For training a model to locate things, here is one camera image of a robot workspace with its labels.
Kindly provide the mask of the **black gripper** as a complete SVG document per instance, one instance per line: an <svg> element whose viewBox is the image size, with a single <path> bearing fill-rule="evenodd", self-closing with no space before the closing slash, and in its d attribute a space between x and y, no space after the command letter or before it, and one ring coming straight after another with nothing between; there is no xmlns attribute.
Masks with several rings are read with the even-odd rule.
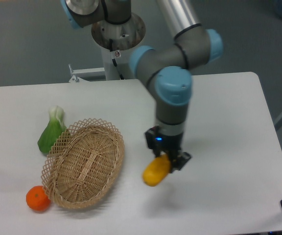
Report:
<svg viewBox="0 0 282 235"><path fill-rule="evenodd" d="M170 173L180 171L191 159L191 155L181 151L183 133L168 136L162 133L159 126L154 126L145 132L147 147L152 150L155 157L160 156L161 152L169 156L171 163Z"/></svg>

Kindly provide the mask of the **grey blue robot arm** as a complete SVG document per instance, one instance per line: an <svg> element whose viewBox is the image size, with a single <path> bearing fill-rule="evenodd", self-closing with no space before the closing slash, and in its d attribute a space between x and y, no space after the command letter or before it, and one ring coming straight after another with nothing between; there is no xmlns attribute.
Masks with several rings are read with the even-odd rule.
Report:
<svg viewBox="0 0 282 235"><path fill-rule="evenodd" d="M182 151L193 79L190 70L222 56L223 42L204 29L188 0L160 0L158 7L174 43L164 50L142 44L146 27L129 0L63 0L74 28L91 26L101 50L107 80L139 80L156 101L155 126L145 132L156 157L167 155L170 170L180 170L191 158Z"/></svg>

